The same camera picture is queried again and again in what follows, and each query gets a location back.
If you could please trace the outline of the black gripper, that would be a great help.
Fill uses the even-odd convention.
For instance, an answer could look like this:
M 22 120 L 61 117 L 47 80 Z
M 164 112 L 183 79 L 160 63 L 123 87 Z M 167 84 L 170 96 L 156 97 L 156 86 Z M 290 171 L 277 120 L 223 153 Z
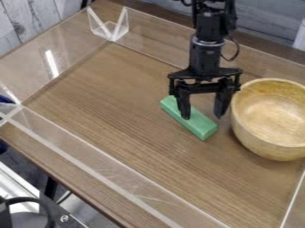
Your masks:
M 168 94 L 176 96 L 180 117 L 191 118 L 191 94 L 215 93 L 212 113 L 220 118 L 227 110 L 233 94 L 241 88 L 239 68 L 220 66 L 223 40 L 204 42 L 190 39 L 190 63 L 186 69 L 168 74 Z

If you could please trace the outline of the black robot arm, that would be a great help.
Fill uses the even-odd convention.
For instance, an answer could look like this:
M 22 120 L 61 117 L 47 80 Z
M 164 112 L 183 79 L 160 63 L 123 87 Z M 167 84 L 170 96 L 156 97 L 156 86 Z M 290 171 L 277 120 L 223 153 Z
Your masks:
M 191 95 L 215 93 L 212 113 L 219 118 L 239 90 L 239 68 L 223 68 L 220 59 L 224 37 L 237 27 L 234 0 L 184 0 L 191 7 L 195 33 L 190 37 L 190 63 L 168 74 L 168 94 L 176 98 L 180 117 L 191 118 Z

